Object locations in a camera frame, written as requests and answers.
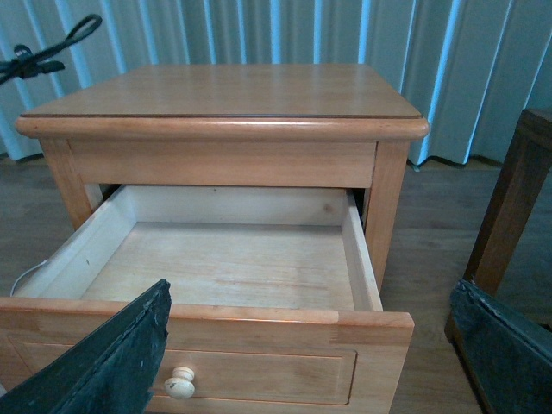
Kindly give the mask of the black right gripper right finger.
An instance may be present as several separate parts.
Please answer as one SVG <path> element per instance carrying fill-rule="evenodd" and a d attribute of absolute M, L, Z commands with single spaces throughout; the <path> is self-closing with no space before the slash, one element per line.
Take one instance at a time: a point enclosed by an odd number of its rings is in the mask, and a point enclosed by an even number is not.
<path fill-rule="evenodd" d="M 551 332 L 460 280 L 452 337 L 489 413 L 551 412 Z"/>

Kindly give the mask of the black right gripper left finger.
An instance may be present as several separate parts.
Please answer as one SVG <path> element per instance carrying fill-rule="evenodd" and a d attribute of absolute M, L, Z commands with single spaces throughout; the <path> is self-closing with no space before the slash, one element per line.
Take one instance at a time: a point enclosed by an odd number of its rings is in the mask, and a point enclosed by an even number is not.
<path fill-rule="evenodd" d="M 7 392 L 3 413 L 143 413 L 172 305 L 161 279 L 61 357 Z"/>

